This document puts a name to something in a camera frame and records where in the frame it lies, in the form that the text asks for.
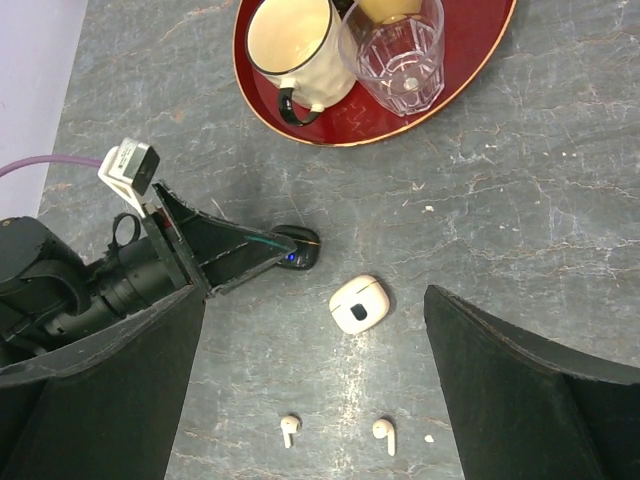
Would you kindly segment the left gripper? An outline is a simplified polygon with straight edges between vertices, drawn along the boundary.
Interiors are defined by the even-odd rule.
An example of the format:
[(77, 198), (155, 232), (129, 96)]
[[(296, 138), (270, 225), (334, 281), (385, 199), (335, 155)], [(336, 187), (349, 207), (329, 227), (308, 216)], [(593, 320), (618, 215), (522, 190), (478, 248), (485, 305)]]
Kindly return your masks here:
[(139, 287), (160, 300), (195, 284), (225, 295), (296, 250), (286, 235), (245, 227), (190, 206), (163, 181), (152, 184), (161, 209), (144, 207)]

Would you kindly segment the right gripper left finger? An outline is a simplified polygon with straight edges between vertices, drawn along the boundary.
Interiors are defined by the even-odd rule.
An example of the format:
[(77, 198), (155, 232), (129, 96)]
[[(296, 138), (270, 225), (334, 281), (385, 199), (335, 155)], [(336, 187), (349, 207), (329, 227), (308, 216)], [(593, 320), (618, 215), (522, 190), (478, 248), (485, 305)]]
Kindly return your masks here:
[(188, 286), (1, 370), (4, 479), (161, 479), (205, 313)]

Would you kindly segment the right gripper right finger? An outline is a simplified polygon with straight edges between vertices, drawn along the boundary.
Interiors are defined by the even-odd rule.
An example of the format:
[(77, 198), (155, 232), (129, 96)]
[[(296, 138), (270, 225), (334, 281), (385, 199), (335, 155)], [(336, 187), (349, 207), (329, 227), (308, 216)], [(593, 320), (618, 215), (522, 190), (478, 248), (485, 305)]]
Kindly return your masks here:
[(428, 286), (426, 332), (468, 479), (636, 479), (639, 370)]

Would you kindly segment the black earbud charging case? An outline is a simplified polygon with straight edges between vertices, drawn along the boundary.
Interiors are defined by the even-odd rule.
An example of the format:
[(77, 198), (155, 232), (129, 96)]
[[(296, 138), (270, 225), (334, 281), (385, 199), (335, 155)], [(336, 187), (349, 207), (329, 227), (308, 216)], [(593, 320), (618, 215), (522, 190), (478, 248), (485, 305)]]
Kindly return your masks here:
[(278, 225), (272, 228), (272, 232), (291, 238), (296, 250), (289, 253), (277, 263), (283, 269), (295, 271), (307, 271), (315, 266), (321, 249), (319, 235), (313, 230), (295, 225)]

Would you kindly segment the cream earbud charging case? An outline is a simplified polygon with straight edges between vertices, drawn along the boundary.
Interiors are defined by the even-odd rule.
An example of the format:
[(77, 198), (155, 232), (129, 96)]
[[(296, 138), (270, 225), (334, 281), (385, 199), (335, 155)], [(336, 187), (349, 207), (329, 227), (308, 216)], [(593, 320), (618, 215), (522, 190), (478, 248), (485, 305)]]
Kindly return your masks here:
[(359, 275), (341, 286), (329, 300), (329, 310), (346, 334), (362, 333), (379, 323), (389, 312), (390, 299), (379, 280)]

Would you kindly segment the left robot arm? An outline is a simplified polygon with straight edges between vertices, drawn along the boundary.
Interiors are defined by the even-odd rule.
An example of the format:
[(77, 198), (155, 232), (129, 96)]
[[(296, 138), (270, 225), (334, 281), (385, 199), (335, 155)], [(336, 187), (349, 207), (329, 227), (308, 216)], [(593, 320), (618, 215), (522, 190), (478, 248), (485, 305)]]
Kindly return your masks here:
[(160, 208), (145, 206), (131, 240), (112, 240), (91, 264), (35, 218), (2, 221), (2, 366), (92, 335), (187, 285), (208, 298), (225, 294), (296, 249), (286, 235), (188, 205), (162, 181), (153, 188)]

